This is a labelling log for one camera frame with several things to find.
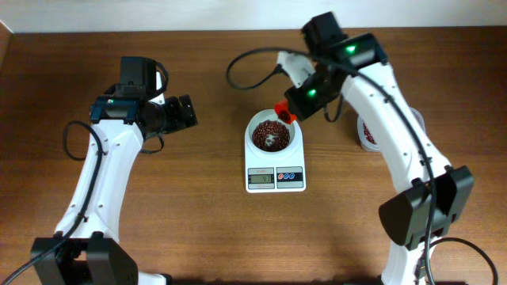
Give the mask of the orange plastic measuring scoop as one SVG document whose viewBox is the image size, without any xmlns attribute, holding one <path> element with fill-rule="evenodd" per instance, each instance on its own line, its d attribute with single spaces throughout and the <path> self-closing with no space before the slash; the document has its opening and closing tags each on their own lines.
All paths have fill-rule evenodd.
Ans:
<svg viewBox="0 0 507 285">
<path fill-rule="evenodd" d="M 287 100 L 275 103 L 274 110 L 277 118 L 285 124 L 292 124 L 295 120 L 297 120 L 297 116 L 289 111 L 289 103 Z"/>
</svg>

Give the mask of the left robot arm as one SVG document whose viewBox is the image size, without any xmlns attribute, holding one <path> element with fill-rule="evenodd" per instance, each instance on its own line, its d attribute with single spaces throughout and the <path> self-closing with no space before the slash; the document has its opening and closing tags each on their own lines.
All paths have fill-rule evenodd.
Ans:
<svg viewBox="0 0 507 285">
<path fill-rule="evenodd" d="M 52 237 L 37 238 L 30 266 L 43 284 L 170 284 L 163 273 L 141 272 L 120 247 L 120 213 L 132 166 L 148 139 L 198 124 L 188 95 L 164 97 L 165 67 L 149 58 L 127 56 L 120 80 L 90 107 L 83 127 L 87 154 L 64 216 Z"/>
</svg>

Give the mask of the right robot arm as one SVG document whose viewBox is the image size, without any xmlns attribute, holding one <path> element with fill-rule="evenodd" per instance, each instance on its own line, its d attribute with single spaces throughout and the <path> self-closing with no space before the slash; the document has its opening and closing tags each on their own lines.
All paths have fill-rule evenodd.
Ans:
<svg viewBox="0 0 507 285">
<path fill-rule="evenodd" d="M 433 284 L 433 247 L 468 201 L 474 178 L 434 146 L 406 103 L 379 41 L 371 33 L 350 37 L 333 13 L 310 19 L 301 29 L 308 51 L 290 51 L 285 63 L 294 86 L 285 94 L 288 111 L 303 121 L 338 98 L 348 102 L 374 137 L 397 195 L 379 207 L 391 239 L 381 284 Z"/>
</svg>

